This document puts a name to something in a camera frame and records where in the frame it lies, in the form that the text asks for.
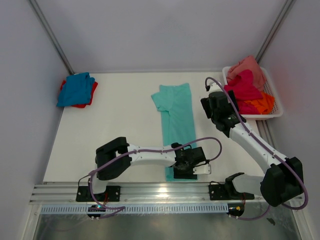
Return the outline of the teal t shirt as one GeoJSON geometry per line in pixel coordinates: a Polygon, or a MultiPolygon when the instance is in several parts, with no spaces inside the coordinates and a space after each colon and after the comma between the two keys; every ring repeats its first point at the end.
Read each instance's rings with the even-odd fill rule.
{"type": "Polygon", "coordinates": [[[156,110],[161,115],[162,142],[186,144],[196,139],[190,85],[160,85],[152,94],[156,110]]]}

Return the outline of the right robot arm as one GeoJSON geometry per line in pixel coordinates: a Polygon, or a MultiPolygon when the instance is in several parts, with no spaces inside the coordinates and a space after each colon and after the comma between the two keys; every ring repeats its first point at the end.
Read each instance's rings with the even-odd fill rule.
{"type": "Polygon", "coordinates": [[[301,161],[286,157],[258,136],[229,96],[222,91],[211,92],[200,102],[216,129],[240,145],[264,173],[252,176],[240,172],[226,178],[224,193],[228,198],[249,193],[262,196],[269,205],[277,207],[305,192],[301,161]]]}

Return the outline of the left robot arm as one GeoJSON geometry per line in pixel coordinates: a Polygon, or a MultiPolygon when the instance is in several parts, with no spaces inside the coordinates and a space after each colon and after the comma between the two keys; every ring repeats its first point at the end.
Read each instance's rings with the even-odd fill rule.
{"type": "Polygon", "coordinates": [[[105,195],[107,181],[114,180],[128,168],[135,166],[162,166],[173,170],[177,180],[196,180],[198,175],[211,173],[211,165],[201,147],[177,142],[162,147],[142,147],[129,144],[125,137],[118,137],[95,151],[96,169],[89,176],[87,195],[94,201],[105,195]]]}

